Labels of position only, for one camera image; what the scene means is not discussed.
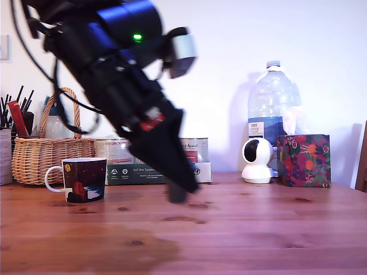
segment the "tin can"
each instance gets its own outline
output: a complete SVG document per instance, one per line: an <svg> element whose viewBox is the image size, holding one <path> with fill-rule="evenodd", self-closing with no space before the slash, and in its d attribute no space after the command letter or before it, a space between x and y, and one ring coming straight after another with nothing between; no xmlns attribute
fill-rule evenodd
<svg viewBox="0 0 367 275"><path fill-rule="evenodd" d="M134 164L127 139L96 139L96 157L106 158L107 164Z"/></svg>
<svg viewBox="0 0 367 275"><path fill-rule="evenodd" d="M210 162L208 152L208 138L181 139L182 148L191 162Z"/></svg>

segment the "bottle label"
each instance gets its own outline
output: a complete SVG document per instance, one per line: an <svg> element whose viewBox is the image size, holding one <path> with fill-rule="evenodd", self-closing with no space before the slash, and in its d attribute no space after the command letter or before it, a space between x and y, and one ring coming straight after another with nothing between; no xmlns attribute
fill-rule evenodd
<svg viewBox="0 0 367 275"><path fill-rule="evenodd" d="M248 119L249 139L265 138L275 147L278 136L282 135L286 135L286 133L283 130L283 118L281 116Z"/></svg>
<svg viewBox="0 0 367 275"><path fill-rule="evenodd" d="M264 122L248 123L248 137L249 138L263 138L264 137Z"/></svg>

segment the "red box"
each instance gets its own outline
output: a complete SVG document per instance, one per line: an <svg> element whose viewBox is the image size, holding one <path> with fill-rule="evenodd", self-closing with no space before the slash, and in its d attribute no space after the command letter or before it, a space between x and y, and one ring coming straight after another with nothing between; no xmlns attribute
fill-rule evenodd
<svg viewBox="0 0 367 275"><path fill-rule="evenodd" d="M330 136L278 136L278 175L289 187L330 187Z"/></svg>

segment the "ceramic mug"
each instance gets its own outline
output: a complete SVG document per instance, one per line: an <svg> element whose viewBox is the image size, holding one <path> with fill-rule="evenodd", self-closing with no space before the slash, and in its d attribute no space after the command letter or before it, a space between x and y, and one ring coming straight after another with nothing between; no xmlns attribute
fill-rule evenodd
<svg viewBox="0 0 367 275"><path fill-rule="evenodd" d="M94 202L104 197L106 182L106 158L63 159L63 166L51 167L45 175L46 187L57 193L65 193L70 203ZM64 188L55 189L48 183L48 175L54 169L62 172Z"/></svg>

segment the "white security camera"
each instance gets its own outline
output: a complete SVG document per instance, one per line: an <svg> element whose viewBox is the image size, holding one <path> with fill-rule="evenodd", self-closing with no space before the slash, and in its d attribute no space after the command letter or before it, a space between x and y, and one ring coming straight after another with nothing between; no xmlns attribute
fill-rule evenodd
<svg viewBox="0 0 367 275"><path fill-rule="evenodd" d="M247 162L242 177L249 183L269 183L274 176L268 164L273 158L273 147L266 139L249 139L242 148L242 157Z"/></svg>

